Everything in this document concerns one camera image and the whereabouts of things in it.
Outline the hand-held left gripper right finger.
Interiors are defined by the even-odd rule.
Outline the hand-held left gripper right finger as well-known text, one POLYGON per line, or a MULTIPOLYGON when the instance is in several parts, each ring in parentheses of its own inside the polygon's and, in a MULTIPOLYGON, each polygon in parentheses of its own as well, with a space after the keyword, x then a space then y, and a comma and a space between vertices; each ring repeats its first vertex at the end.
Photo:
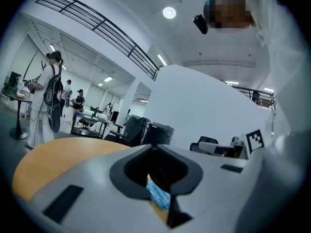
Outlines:
POLYGON ((171 195, 167 223, 154 233, 237 233, 258 177, 258 152, 248 160, 195 153, 168 145, 154 150, 160 185, 171 195))

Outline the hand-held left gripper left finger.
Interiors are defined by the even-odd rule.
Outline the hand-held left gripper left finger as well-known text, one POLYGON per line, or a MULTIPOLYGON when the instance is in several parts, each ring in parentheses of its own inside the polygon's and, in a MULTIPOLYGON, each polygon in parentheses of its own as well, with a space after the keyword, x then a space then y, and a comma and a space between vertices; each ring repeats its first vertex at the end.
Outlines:
POLYGON ((137 150, 112 147, 61 157, 41 145, 27 153, 16 168, 17 200, 45 233, 169 233, 148 201, 126 197, 110 180, 112 165, 137 150), (70 185, 82 192, 61 221, 44 215, 70 185))

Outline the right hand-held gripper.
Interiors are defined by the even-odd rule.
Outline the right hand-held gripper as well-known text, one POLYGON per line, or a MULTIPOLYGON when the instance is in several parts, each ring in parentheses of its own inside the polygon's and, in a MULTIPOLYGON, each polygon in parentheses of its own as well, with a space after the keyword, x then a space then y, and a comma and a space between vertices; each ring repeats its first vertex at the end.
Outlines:
MULTIPOLYGON (((260 129, 257 129, 249 133, 244 133, 240 137, 234 136, 230 146, 234 149, 234 158, 249 159, 254 150, 264 148, 264 140, 260 129)), ((200 142, 198 147, 201 151, 215 156, 225 156, 230 150, 229 146, 208 142, 200 142)))

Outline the clear bag of blue covers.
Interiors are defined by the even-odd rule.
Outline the clear bag of blue covers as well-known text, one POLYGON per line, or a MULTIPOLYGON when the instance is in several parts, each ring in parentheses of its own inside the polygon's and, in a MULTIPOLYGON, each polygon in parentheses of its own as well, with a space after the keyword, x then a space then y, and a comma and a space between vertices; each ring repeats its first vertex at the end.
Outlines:
POLYGON ((151 180, 147 182, 146 188, 151 194, 152 201, 159 209, 169 210, 171 202, 171 196, 169 193, 163 191, 151 180))

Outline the black cabinet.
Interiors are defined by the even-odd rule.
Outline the black cabinet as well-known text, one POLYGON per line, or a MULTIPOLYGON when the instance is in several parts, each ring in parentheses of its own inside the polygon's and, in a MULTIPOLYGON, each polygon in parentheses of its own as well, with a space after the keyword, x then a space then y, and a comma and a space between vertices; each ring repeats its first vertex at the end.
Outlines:
POLYGON ((151 122, 148 118, 130 116, 123 139, 129 147, 146 144, 166 144, 171 143, 174 128, 160 123, 151 122))

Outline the black balcony railing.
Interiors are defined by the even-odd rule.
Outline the black balcony railing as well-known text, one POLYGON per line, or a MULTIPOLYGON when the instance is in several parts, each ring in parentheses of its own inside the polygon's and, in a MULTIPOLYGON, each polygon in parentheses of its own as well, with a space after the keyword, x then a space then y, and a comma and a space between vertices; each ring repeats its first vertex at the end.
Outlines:
POLYGON ((248 97, 251 101, 253 101, 260 108, 275 110, 276 109, 276 100, 274 97, 274 93, 258 91, 255 89, 249 89, 244 87, 232 86, 246 97, 248 97))
POLYGON ((36 3, 71 18, 90 29, 126 55, 136 66, 156 80, 159 67, 148 54, 110 19, 79 0, 36 0, 36 3))

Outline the black framed desk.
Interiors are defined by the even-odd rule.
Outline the black framed desk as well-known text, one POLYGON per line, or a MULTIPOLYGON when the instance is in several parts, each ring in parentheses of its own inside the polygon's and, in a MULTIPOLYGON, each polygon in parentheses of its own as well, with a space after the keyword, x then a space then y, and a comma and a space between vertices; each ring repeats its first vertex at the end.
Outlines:
POLYGON ((75 112, 70 134, 88 138, 103 139, 108 126, 108 117, 104 114, 75 112))

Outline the person's white shirt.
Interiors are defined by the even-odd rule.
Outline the person's white shirt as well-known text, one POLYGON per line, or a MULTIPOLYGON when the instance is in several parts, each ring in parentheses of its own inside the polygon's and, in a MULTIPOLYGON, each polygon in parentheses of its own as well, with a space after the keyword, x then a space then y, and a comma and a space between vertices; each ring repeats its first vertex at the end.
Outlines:
POLYGON ((277 114, 235 233, 311 232, 311 48, 284 0, 247 0, 268 46, 277 114))

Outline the round black side table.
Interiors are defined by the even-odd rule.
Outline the round black side table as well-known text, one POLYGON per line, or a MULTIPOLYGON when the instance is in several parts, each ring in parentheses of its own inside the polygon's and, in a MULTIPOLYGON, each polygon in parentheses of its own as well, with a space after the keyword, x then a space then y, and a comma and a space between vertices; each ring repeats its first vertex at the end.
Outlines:
POLYGON ((30 97, 27 96, 27 93, 25 91, 21 90, 20 92, 17 92, 15 96, 10 96, 9 94, 4 94, 6 97, 8 97, 10 100, 17 101, 17 123, 16 127, 12 128, 9 132, 9 135, 12 139, 21 140, 25 139, 28 136, 28 131, 21 127, 20 124, 20 107, 21 104, 27 103, 29 104, 31 102, 30 97))

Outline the round ceiling light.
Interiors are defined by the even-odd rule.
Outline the round ceiling light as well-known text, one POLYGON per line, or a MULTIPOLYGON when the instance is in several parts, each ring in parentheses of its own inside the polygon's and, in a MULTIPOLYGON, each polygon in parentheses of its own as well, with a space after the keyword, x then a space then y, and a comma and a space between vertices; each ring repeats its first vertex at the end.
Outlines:
POLYGON ((172 7, 165 7, 162 14, 167 19, 173 19, 176 16, 176 10, 172 7))

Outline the small potted plant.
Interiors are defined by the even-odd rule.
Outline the small potted plant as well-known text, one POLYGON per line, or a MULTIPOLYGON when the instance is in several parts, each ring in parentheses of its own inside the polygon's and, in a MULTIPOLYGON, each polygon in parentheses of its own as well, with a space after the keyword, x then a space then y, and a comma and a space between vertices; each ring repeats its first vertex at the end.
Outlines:
POLYGON ((10 96, 15 96, 17 94, 17 88, 12 87, 9 83, 4 83, 2 92, 4 94, 9 94, 10 96))

